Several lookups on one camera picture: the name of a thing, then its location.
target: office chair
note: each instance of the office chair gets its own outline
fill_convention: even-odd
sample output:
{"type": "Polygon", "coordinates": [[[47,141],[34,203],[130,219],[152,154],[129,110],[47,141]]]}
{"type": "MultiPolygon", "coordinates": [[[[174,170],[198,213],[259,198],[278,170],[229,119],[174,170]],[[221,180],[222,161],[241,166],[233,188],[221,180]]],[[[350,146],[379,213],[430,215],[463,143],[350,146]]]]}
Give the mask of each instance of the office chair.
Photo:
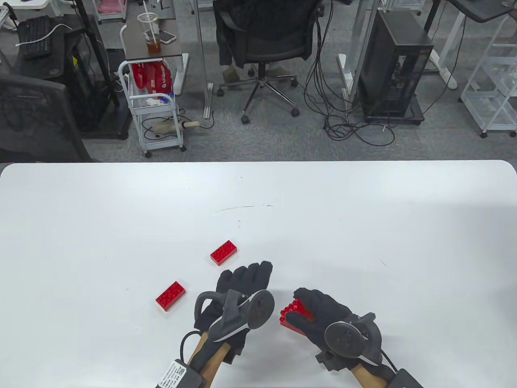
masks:
{"type": "Polygon", "coordinates": [[[1,163],[90,161],[64,85],[0,74],[1,163]]]}
{"type": "Polygon", "coordinates": [[[291,58],[303,58],[307,60],[312,54],[312,32],[314,23],[318,15],[320,14],[319,4],[322,0],[307,0],[299,2],[300,7],[305,6],[304,9],[297,9],[297,12],[293,12],[291,7],[280,7],[279,10],[275,10],[275,18],[277,20],[288,21],[286,23],[276,23],[275,33],[281,36],[281,39],[272,39],[268,36],[270,33],[268,28],[262,28],[260,19],[252,21],[246,30],[239,28],[230,17],[230,14],[226,12],[221,5],[221,2],[215,0],[213,2],[214,14],[216,16],[217,28],[221,28],[224,32],[226,42],[232,53],[232,57],[235,64],[244,68],[244,64],[252,64],[252,68],[248,71],[248,75],[253,77],[255,71],[257,76],[254,78],[232,82],[223,83],[219,85],[217,90],[217,96],[224,96],[224,90],[222,87],[225,86],[237,86],[248,83],[254,83],[255,87],[251,92],[246,106],[242,111],[241,122],[248,124],[250,119],[246,115],[253,97],[259,87],[267,86],[277,95],[282,97],[285,101],[292,105],[291,116],[297,117],[300,115],[300,111],[296,108],[296,104],[280,90],[274,87],[271,82],[281,81],[290,79],[291,86],[296,87],[298,85],[297,75],[288,74],[285,76],[267,77],[266,76],[266,64],[270,62],[284,61],[291,58]]]}

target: white shelving unit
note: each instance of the white shelving unit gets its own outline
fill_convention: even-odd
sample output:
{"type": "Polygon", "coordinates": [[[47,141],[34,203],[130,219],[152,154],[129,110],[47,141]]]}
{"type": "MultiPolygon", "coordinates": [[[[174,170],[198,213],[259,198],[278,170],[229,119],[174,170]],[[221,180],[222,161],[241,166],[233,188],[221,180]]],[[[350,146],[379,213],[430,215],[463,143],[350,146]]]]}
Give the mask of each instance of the white shelving unit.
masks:
{"type": "Polygon", "coordinates": [[[510,98],[517,97],[517,44],[495,43],[508,19],[504,17],[499,24],[459,99],[481,129],[482,138],[494,130],[517,136],[517,112],[510,104],[510,98]]]}
{"type": "Polygon", "coordinates": [[[159,148],[179,146],[179,149],[182,152],[187,150],[183,146],[183,133],[178,123],[177,115],[179,113],[179,109],[176,104],[176,97],[171,97],[164,93],[147,94],[138,89],[135,84],[130,65],[156,61],[163,61],[163,63],[168,66],[164,58],[152,58],[141,59],[138,61],[123,61],[118,67],[118,77],[122,84],[124,94],[126,95],[131,116],[133,117],[140,147],[142,147],[142,151],[146,158],[151,157],[151,153],[149,152],[150,150],[156,150],[159,148]],[[124,76],[124,68],[126,67],[129,67],[129,74],[124,76]],[[165,99],[167,103],[161,103],[159,105],[150,105],[148,103],[149,99],[152,101],[162,102],[160,97],[165,99]],[[176,133],[172,132],[167,135],[155,135],[150,131],[149,129],[152,128],[155,123],[163,121],[160,117],[171,117],[171,125],[174,126],[176,133]]]}
{"type": "Polygon", "coordinates": [[[94,5],[94,10],[95,10],[95,15],[97,16],[97,22],[99,24],[102,24],[103,20],[122,19],[122,21],[125,23],[126,15],[127,15],[128,1],[129,0],[118,0],[120,12],[101,13],[99,11],[99,7],[101,6],[103,0],[100,0],[100,1],[92,0],[92,3],[94,5]]]}

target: desk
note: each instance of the desk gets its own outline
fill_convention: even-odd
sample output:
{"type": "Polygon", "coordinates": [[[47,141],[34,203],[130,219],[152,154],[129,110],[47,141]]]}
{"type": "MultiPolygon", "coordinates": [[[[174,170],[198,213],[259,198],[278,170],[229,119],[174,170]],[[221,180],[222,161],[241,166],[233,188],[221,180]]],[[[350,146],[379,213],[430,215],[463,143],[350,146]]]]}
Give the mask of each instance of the desk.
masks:
{"type": "Polygon", "coordinates": [[[516,192],[502,161],[8,166],[0,386],[155,386],[197,295],[267,259],[275,312],[214,387],[359,387],[280,326],[299,286],[375,312],[384,350],[423,386],[514,387],[516,192]],[[239,252],[217,267],[228,239],[239,252]],[[187,293],[164,312],[175,280],[187,293]]]}
{"type": "MultiPolygon", "coordinates": [[[[433,24],[436,12],[440,6],[442,0],[433,0],[433,6],[429,12],[428,18],[425,21],[424,30],[429,33],[431,25],[433,24]]],[[[465,20],[465,14],[476,23],[485,23],[492,19],[498,18],[509,13],[512,7],[507,7],[504,1],[492,1],[492,0],[447,0],[451,5],[455,6],[460,12],[456,21],[452,26],[451,32],[447,36],[444,48],[440,55],[433,50],[429,60],[438,70],[440,77],[443,79],[449,89],[456,89],[458,83],[452,76],[451,72],[445,66],[445,60],[451,49],[458,46],[460,42],[461,34],[460,29],[463,21],[465,20]]]]}
{"type": "Polygon", "coordinates": [[[56,16],[63,16],[63,11],[59,7],[58,0],[31,0],[23,2],[21,0],[5,0],[13,9],[43,9],[50,4],[56,16]]]}
{"type": "Polygon", "coordinates": [[[169,44],[162,43],[159,53],[150,54],[142,36],[142,29],[136,17],[128,18],[127,23],[120,29],[120,40],[126,54],[126,60],[136,61],[150,58],[169,58],[176,59],[176,75],[174,76],[173,90],[176,96],[183,91],[185,74],[189,64],[189,54],[182,53],[181,41],[176,20],[160,19],[160,29],[176,35],[176,40],[169,44]]]}

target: black glove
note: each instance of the black glove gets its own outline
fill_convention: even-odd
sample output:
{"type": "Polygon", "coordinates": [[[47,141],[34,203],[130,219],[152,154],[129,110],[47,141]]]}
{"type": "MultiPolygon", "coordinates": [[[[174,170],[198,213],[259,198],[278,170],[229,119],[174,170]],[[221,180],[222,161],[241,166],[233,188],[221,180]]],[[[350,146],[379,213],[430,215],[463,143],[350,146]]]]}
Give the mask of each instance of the black glove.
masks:
{"type": "MultiPolygon", "coordinates": [[[[313,321],[297,312],[288,312],[285,316],[286,321],[301,330],[307,336],[307,339],[322,351],[332,353],[325,342],[325,329],[331,323],[346,321],[346,318],[352,315],[350,309],[339,304],[320,290],[311,291],[306,288],[299,288],[294,292],[294,299],[301,300],[302,304],[311,313],[313,321]]],[[[342,359],[347,369],[353,369],[359,364],[359,359],[346,359],[335,354],[334,356],[342,359]]]]}
{"type": "MultiPolygon", "coordinates": [[[[235,290],[250,296],[257,291],[267,289],[272,270],[273,265],[269,261],[263,261],[260,265],[253,263],[247,268],[244,266],[239,267],[233,273],[230,270],[223,271],[217,281],[216,292],[225,293],[228,290],[235,290]]],[[[212,301],[199,315],[194,327],[202,332],[206,332],[215,320],[222,315],[223,305],[212,301]]],[[[242,330],[224,342],[230,345],[237,354],[240,354],[249,331],[249,329],[242,330]]]]}

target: red plastic bag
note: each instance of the red plastic bag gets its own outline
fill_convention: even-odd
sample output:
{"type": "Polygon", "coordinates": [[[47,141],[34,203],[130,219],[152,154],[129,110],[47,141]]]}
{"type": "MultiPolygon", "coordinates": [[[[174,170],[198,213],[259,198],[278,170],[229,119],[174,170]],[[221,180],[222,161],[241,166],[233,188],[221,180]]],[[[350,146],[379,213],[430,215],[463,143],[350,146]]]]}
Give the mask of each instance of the red plastic bag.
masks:
{"type": "Polygon", "coordinates": [[[138,89],[147,89],[149,94],[172,92],[171,71],[164,62],[132,64],[134,81],[138,89]]]}

